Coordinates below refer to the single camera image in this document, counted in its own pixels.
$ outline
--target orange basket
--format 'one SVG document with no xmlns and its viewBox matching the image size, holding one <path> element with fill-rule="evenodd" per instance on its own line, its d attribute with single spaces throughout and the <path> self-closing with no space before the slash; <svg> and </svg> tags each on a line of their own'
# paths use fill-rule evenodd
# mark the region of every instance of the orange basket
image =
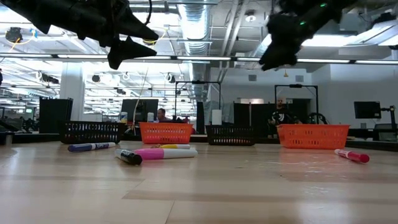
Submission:
<svg viewBox="0 0 398 224">
<path fill-rule="evenodd" d="M 139 123 L 144 144 L 188 144 L 193 124 Z"/>
<path fill-rule="evenodd" d="M 291 149 L 342 149 L 345 147 L 349 125 L 281 124 L 278 126 L 280 144 Z"/>
</svg>

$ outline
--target marker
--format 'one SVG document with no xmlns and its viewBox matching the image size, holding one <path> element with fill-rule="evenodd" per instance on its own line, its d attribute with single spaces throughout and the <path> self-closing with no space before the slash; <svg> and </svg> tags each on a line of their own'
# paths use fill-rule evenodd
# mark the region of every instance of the marker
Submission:
<svg viewBox="0 0 398 224">
<path fill-rule="evenodd" d="M 345 150 L 341 150 L 341 149 L 336 149 L 335 154 L 337 154 L 341 157 L 344 157 L 346 159 L 351 159 L 352 161 L 356 161 L 356 162 L 367 163 L 370 160 L 369 156 L 366 154 L 360 154 L 360 153 L 345 151 Z"/>
<path fill-rule="evenodd" d="M 74 144 L 68 147 L 68 151 L 70 152 L 86 152 L 96 149 L 107 149 L 109 147 L 115 147 L 115 142 L 106 142 L 106 143 L 88 143 L 88 144 Z"/>
<path fill-rule="evenodd" d="M 161 149 L 190 149 L 191 146 L 187 144 L 168 144 L 160 146 Z"/>
<path fill-rule="evenodd" d="M 117 149 L 114 152 L 114 156 L 134 166 L 141 165 L 142 162 L 142 157 L 130 150 Z"/>
<path fill-rule="evenodd" d="M 197 156 L 198 151 L 194 149 L 137 149 L 134 153 L 140 155 L 143 160 L 153 160 L 195 157 Z"/>
</svg>

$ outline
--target yellow marker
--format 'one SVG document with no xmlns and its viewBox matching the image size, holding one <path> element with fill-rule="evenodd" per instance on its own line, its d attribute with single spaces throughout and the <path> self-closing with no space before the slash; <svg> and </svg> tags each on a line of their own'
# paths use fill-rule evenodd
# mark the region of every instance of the yellow marker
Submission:
<svg viewBox="0 0 398 224">
<path fill-rule="evenodd" d="M 182 145 L 182 144 L 169 144 L 160 146 L 161 149 L 190 149 L 190 145 Z"/>
</svg>

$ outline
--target red marker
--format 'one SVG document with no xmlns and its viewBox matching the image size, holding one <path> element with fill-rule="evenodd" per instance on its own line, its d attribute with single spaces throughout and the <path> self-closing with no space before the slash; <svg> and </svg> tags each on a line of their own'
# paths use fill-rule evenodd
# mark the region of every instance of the red marker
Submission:
<svg viewBox="0 0 398 224">
<path fill-rule="evenodd" d="M 356 161 L 356 162 L 367 163 L 370 160 L 369 156 L 366 154 L 360 154 L 360 153 L 351 152 L 351 151 L 344 151 L 341 149 L 336 149 L 335 153 L 341 157 L 351 159 L 352 161 Z"/>
</svg>

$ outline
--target computer monitor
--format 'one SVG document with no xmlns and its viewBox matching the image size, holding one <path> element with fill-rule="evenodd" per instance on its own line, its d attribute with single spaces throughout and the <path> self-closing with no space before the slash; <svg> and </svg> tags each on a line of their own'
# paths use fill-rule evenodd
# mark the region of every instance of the computer monitor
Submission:
<svg viewBox="0 0 398 224">
<path fill-rule="evenodd" d="M 354 102 L 356 119 L 380 119 L 381 107 L 378 101 Z"/>
<path fill-rule="evenodd" d="M 121 112 L 127 112 L 127 120 L 134 120 L 134 109 L 136 108 L 138 100 L 123 100 Z M 159 100 L 139 100 L 136 109 L 135 121 L 147 121 L 149 112 L 154 114 L 154 119 L 157 117 L 157 105 Z"/>
</svg>

